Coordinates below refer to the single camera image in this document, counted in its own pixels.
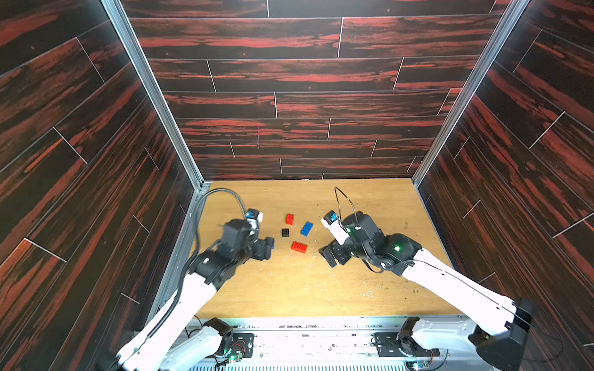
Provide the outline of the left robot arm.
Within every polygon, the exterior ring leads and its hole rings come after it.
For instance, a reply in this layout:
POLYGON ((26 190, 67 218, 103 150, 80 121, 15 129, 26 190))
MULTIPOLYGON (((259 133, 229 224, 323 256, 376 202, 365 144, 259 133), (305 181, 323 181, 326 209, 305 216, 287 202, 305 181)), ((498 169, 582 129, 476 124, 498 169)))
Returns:
POLYGON ((218 318, 206 321, 179 345, 175 342, 238 267, 250 259, 270 258, 275 241, 260 238, 262 220, 262 213, 250 209, 245 218, 224 224, 221 239, 190 258, 174 295, 144 329, 120 348, 111 369, 187 370, 207 357, 226 360, 233 347, 233 329, 218 318))

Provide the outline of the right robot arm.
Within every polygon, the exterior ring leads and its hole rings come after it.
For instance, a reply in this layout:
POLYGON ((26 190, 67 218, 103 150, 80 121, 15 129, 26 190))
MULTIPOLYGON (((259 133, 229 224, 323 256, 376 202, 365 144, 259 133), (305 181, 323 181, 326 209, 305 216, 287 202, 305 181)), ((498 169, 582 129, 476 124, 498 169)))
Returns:
POLYGON ((408 356, 432 351, 473 352, 499 370, 517 370, 531 329, 534 304, 515 302, 476 283, 442 263, 420 243, 401 234, 385 235, 362 212, 341 220, 329 211, 321 223, 334 241, 319 250, 329 266, 351 258, 416 283, 459 309, 461 319, 407 318, 397 334, 397 347, 408 356))

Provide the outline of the red long lego centre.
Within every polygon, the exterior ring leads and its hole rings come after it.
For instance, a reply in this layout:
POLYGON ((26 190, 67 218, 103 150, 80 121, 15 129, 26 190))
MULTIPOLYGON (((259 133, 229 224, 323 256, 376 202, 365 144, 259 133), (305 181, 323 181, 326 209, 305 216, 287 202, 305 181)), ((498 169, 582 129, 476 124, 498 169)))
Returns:
POLYGON ((306 244, 299 243, 294 241, 291 245, 291 250, 299 252, 301 254, 305 254, 307 252, 308 246, 306 244))

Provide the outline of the blue long lego far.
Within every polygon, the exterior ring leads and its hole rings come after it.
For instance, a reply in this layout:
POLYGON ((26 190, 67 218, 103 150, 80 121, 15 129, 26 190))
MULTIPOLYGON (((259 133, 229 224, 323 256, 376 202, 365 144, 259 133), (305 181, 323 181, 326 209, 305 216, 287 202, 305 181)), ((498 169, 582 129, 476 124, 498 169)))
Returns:
POLYGON ((313 224, 311 222, 306 222, 304 224, 303 228, 301 229, 300 233, 301 233, 301 235, 307 237, 311 233, 312 229, 313 229, 313 224))

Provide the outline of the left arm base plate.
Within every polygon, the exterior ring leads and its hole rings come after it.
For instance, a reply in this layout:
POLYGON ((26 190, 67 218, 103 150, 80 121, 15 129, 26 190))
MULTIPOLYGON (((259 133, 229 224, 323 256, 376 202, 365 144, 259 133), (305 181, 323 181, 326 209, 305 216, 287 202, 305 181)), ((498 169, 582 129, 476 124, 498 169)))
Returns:
POLYGON ((216 357, 239 362, 252 358, 255 347, 254 333, 230 333, 224 336, 216 352, 216 357))

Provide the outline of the aluminium front rail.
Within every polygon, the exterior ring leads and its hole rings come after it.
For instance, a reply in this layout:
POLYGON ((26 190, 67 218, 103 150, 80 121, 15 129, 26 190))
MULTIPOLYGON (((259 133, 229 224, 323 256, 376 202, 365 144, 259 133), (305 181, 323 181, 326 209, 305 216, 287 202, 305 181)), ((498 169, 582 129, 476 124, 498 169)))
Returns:
MULTIPOLYGON (((454 350, 440 350, 440 356, 432 358, 380 358, 371 344, 372 335, 399 332, 407 318, 218 318, 234 333, 255 334, 252 358, 237 362, 211 356, 187 370, 499 370, 473 352, 454 350)), ((176 345, 198 332, 205 322, 194 318, 178 336, 176 345)))

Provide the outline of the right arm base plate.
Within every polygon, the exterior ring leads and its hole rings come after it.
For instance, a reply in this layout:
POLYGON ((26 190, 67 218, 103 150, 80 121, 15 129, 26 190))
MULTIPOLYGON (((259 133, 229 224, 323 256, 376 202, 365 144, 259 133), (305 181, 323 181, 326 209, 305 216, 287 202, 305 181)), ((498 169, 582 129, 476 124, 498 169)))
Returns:
POLYGON ((440 356, 438 349, 423 349, 410 338, 400 339, 397 332, 376 332, 372 335, 371 344, 380 358, 440 356))

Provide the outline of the left aluminium corner post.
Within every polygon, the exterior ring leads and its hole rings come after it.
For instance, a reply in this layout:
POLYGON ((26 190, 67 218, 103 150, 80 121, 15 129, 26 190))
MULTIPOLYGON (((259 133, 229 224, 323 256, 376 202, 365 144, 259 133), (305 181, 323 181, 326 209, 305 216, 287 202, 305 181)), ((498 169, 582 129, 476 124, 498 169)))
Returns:
POLYGON ((198 191, 204 191, 207 186, 205 180, 196 162, 194 162, 190 150, 182 136, 182 133, 173 117, 164 94, 156 80, 148 59, 140 45, 139 39, 132 27, 131 21, 127 17, 121 1, 101 0, 101 4, 124 46, 125 52, 131 60, 136 73, 144 86, 148 98, 150 99, 156 114, 167 133, 173 148, 176 151, 182 165, 189 177, 193 188, 198 191))

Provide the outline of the aluminium corner post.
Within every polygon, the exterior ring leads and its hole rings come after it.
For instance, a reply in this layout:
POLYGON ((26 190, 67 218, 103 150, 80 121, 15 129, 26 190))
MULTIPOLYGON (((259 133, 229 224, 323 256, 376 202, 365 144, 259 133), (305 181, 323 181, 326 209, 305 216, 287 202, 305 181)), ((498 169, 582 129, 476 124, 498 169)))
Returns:
POLYGON ((196 162, 194 162, 190 150, 182 136, 182 133, 173 117, 164 94, 156 80, 148 59, 140 45, 139 39, 132 27, 131 21, 127 17, 121 1, 101 0, 101 4, 124 46, 125 52, 131 60, 136 73, 144 86, 148 98, 150 99, 156 114, 167 133, 173 148, 176 151, 182 165, 189 177, 193 188, 198 191, 204 191, 207 186, 205 180, 196 162))
POLYGON ((529 0, 510 1, 504 11, 491 37, 487 41, 483 52, 477 60, 475 68, 473 68, 450 112, 447 114, 436 139, 428 150, 418 170, 412 177, 412 184, 417 190, 420 185, 422 185, 423 179, 425 179, 433 162, 437 159, 441 149, 452 134, 457 122, 461 119, 465 109, 472 100, 484 77, 486 77, 497 55, 501 52, 504 43, 506 43, 529 2, 529 0))

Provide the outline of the right aluminium corner post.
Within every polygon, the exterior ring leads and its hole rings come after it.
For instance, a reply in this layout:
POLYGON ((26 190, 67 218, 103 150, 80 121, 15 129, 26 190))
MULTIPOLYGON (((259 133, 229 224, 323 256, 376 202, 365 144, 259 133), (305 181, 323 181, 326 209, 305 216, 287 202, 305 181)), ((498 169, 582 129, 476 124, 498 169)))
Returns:
POLYGON ((412 177, 412 184, 417 190, 420 185, 422 185, 423 179, 425 179, 433 162, 437 159, 441 149, 452 134, 457 122, 461 119, 465 109, 472 100, 484 77, 486 77, 497 55, 501 52, 504 43, 506 43, 529 2, 529 0, 510 1, 504 11, 491 37, 487 41, 483 52, 477 60, 475 68, 473 68, 450 112, 447 114, 436 139, 428 150, 418 170, 412 177))

